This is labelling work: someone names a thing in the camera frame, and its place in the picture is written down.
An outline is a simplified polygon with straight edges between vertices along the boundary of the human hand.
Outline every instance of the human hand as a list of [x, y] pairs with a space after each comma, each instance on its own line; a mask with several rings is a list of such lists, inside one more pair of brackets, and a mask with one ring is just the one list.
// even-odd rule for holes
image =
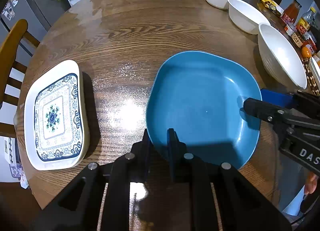
[[304, 185], [304, 194], [308, 195], [314, 193], [317, 187], [318, 176], [313, 172], [309, 172], [308, 177], [306, 179], [306, 183]]

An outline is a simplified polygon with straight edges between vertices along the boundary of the sauce bottle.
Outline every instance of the sauce bottle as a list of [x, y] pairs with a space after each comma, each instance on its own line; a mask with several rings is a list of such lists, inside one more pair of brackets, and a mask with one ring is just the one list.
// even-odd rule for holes
[[285, 25], [289, 23], [295, 23], [298, 13], [300, 11], [301, 5], [297, 0], [293, 0], [293, 2], [285, 9], [280, 17], [280, 24], [285, 27]]
[[308, 12], [302, 14], [296, 25], [296, 29], [300, 34], [305, 34], [310, 29], [315, 13], [315, 8], [311, 7]]

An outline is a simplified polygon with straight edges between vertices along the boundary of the wooden floor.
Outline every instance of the wooden floor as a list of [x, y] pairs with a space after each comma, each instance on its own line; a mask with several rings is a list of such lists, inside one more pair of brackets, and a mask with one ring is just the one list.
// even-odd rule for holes
[[31, 190], [23, 189], [19, 182], [0, 182], [0, 222], [4, 224], [3, 230], [28, 230], [40, 211]]

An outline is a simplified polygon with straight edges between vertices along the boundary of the round table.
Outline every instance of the round table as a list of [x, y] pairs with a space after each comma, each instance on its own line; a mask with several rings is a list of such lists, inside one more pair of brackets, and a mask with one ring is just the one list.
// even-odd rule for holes
[[[257, 0], [245, 1], [257, 6]], [[238, 62], [254, 76], [260, 88], [284, 88], [264, 70], [257, 36], [238, 29], [227, 10], [214, 8], [205, 0], [81, 0], [59, 18], [33, 55], [17, 109], [22, 164], [42, 208], [89, 162], [112, 162], [141, 140], [156, 73], [166, 59], [186, 50], [201, 50]], [[25, 98], [35, 80], [68, 59], [76, 61], [84, 73], [89, 151], [74, 168], [37, 171], [25, 150]], [[274, 204], [278, 198], [277, 157], [276, 136], [262, 122], [256, 151], [240, 172]], [[148, 187], [158, 195], [156, 202], [152, 201], [156, 211], [146, 213], [144, 223], [175, 226], [168, 217], [169, 210], [170, 214], [179, 212], [181, 218], [189, 217], [181, 213], [185, 210], [179, 210], [188, 206], [188, 187], [170, 182], [168, 165], [155, 151]]]

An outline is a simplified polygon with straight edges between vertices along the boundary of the blue square dish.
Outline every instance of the blue square dish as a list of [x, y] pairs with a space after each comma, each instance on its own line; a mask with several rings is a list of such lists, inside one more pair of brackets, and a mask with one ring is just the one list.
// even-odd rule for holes
[[175, 54], [162, 64], [151, 90], [149, 137], [167, 159], [167, 130], [174, 128], [188, 152], [239, 169], [259, 138], [260, 120], [243, 111], [249, 97], [261, 100], [260, 89], [238, 63], [199, 51]]

